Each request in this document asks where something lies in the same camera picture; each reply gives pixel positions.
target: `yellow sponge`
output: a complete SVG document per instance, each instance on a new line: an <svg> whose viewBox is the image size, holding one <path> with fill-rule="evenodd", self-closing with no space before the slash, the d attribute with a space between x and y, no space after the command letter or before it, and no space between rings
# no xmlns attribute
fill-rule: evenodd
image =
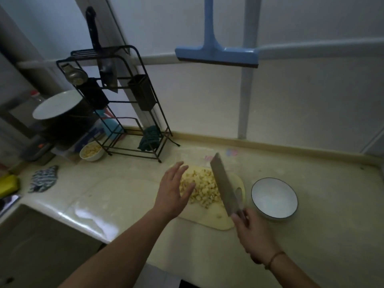
<svg viewBox="0 0 384 288"><path fill-rule="evenodd" d="M20 188L19 179L15 175L5 175L0 178L0 198L3 198Z"/></svg>

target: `left hand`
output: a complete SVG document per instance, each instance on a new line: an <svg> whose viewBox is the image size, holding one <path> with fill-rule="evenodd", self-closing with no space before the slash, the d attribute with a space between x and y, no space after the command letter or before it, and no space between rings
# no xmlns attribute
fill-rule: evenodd
<svg viewBox="0 0 384 288"><path fill-rule="evenodd" d="M159 191L154 210L163 215L167 220L177 217L185 208L188 199L195 188L195 183L189 184L182 196L180 196L180 180L188 166L180 168L184 162L178 162L166 171L160 182Z"/></svg>

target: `green cloth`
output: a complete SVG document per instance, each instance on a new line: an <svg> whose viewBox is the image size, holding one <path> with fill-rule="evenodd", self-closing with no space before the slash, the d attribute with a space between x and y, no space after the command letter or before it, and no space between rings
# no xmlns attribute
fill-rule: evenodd
<svg viewBox="0 0 384 288"><path fill-rule="evenodd" d="M152 125L148 127L146 130L144 130L144 134L145 136L143 135L138 149L141 151L146 150L150 152L151 146L152 146L152 148L156 150L160 145L160 138L161 138L161 135L157 130L156 125Z"/></svg>

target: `forearm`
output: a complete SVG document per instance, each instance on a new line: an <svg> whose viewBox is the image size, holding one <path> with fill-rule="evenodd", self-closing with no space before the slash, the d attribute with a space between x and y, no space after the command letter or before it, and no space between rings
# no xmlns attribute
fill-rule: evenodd
<svg viewBox="0 0 384 288"><path fill-rule="evenodd" d="M319 288L287 255L277 256L270 270L283 288Z"/></svg>
<svg viewBox="0 0 384 288"><path fill-rule="evenodd" d="M167 223L151 209L80 266L60 288L132 287Z"/></svg>

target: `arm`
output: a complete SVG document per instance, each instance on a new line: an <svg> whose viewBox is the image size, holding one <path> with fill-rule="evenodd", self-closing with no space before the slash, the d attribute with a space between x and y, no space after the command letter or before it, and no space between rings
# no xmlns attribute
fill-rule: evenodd
<svg viewBox="0 0 384 288"><path fill-rule="evenodd" d="M178 162L160 182L154 207L138 222L81 265L59 288L132 287L166 225L184 209L195 185L180 196L179 185L188 166Z"/></svg>
<svg viewBox="0 0 384 288"><path fill-rule="evenodd" d="M282 249L275 242L267 223L255 210L246 208L244 210L249 226L246 227L243 221L236 214L231 218L235 223L237 235L245 251L256 259L268 265L272 257ZM307 287L319 288L287 255L276 256L270 266L270 270L283 288Z"/></svg>

